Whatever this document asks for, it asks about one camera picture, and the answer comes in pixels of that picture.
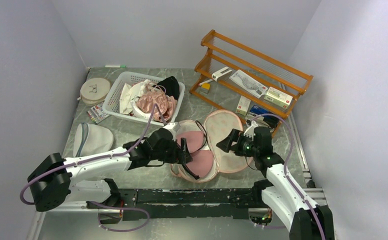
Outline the dusty pink padded bra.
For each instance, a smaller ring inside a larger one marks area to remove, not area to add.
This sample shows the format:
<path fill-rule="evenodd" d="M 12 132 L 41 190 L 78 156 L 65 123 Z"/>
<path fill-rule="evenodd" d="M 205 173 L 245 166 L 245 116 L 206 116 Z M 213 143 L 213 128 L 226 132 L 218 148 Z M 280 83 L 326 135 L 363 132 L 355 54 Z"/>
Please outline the dusty pink padded bra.
<path fill-rule="evenodd" d="M 179 174 L 192 182 L 207 182 L 215 167 L 214 154 L 208 146 L 208 133 L 197 120 L 184 120 L 179 122 L 179 126 L 176 142 L 180 145 L 181 139 L 185 139 L 188 152 L 192 157 L 192 161 L 178 167 Z"/>

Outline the floral mesh laundry bag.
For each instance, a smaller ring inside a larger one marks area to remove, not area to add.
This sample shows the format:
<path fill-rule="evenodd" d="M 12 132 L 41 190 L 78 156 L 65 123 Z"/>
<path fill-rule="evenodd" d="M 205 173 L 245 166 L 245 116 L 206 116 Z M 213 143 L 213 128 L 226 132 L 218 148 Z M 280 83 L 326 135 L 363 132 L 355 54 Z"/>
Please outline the floral mesh laundry bag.
<path fill-rule="evenodd" d="M 228 110 L 216 110 L 210 113 L 203 123 L 201 123 L 208 134 L 208 147 L 213 153 L 215 167 L 213 168 L 208 181 L 194 182 L 190 181 L 180 175 L 179 164 L 170 165 L 170 173 L 182 179 L 193 183 L 209 182 L 216 177 L 218 173 L 234 174 L 238 173 L 248 167 L 252 163 L 251 157 L 244 158 L 236 156 L 233 153 L 226 153 L 219 149 L 216 144 L 225 139 L 232 129 L 243 130 L 243 124 L 240 118 L 233 112 Z"/>

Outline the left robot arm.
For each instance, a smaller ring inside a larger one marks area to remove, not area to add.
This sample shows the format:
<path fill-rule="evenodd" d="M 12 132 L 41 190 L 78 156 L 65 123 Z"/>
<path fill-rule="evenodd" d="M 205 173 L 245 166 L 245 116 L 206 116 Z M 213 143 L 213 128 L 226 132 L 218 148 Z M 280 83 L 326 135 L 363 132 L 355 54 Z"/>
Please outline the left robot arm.
<path fill-rule="evenodd" d="M 92 181 L 91 178 L 113 170 L 151 168 L 152 161 L 159 161 L 163 166 L 186 165 L 192 160 L 186 139 L 177 140 L 174 130 L 163 127 L 148 137 L 103 153 L 67 158 L 53 153 L 29 175 L 27 188 L 38 212 L 47 212 L 70 202 L 120 207 L 125 201 L 115 181 L 111 178 Z"/>

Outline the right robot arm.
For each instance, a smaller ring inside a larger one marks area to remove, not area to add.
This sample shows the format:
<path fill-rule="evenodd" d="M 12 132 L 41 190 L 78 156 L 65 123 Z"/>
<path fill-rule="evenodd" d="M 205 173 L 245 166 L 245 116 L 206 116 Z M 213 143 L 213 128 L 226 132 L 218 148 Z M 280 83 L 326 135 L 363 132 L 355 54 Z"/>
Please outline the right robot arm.
<path fill-rule="evenodd" d="M 253 184 L 252 202 L 257 207 L 270 207 L 288 230 L 291 240 L 335 239 L 329 206 L 319 205 L 295 181 L 283 158 L 274 152 L 268 128 L 250 126 L 246 132 L 233 129 L 216 146 L 225 153 L 253 158 L 264 179 Z"/>

